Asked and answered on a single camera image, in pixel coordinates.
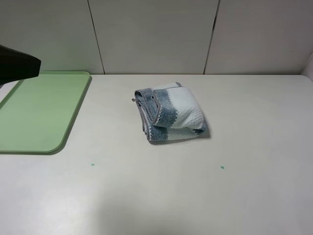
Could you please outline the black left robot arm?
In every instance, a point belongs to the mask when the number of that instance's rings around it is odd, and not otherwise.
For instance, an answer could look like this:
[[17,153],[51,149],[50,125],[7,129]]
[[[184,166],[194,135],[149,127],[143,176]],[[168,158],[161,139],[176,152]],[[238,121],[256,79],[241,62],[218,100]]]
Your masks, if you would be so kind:
[[40,67],[40,59],[2,45],[0,46],[1,85],[37,77],[40,73]]

